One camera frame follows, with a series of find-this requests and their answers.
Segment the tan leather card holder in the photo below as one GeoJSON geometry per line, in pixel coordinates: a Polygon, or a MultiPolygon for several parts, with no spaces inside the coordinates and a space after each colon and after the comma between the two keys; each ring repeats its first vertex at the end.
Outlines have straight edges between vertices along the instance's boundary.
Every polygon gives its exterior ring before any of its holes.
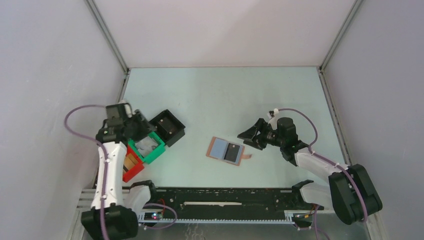
{"type": "Polygon", "coordinates": [[[239,166],[242,160],[250,159],[252,154],[245,154],[244,145],[214,136],[209,143],[206,157],[239,166]]]}

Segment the black credit card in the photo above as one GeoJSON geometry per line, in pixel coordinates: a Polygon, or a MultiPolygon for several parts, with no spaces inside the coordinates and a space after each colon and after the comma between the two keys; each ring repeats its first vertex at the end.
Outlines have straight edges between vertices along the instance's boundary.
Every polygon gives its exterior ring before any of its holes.
{"type": "Polygon", "coordinates": [[[225,150],[225,154],[223,156],[223,159],[227,162],[230,162],[232,164],[237,165],[239,162],[239,152],[241,150],[241,146],[234,144],[234,143],[229,143],[227,145],[227,148],[225,150]]]}

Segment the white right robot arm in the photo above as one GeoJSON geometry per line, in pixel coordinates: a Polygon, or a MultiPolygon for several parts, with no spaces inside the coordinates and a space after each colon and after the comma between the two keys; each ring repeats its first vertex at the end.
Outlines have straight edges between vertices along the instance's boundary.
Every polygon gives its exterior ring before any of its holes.
{"type": "Polygon", "coordinates": [[[312,152],[310,145],[298,137],[294,121],[281,117],[276,129],[263,118],[237,138],[258,150],[267,145],[278,147],[283,159],[296,167],[303,168],[326,182],[326,185],[307,183],[291,194],[291,204],[304,209],[310,203],[334,210],[346,225],[364,221],[382,210],[383,202],[364,166],[346,165],[326,161],[312,152]]]}

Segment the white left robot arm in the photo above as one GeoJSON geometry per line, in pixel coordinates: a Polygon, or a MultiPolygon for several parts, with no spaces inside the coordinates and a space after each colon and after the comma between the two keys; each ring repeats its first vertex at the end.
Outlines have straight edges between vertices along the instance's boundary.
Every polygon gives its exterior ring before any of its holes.
{"type": "Polygon", "coordinates": [[[97,186],[90,209],[81,214],[81,224],[94,240],[125,240],[138,234],[134,207],[123,199],[123,170],[130,140],[142,140],[153,127],[140,110],[129,103],[105,107],[106,119],[93,140],[98,145],[97,186]]]}

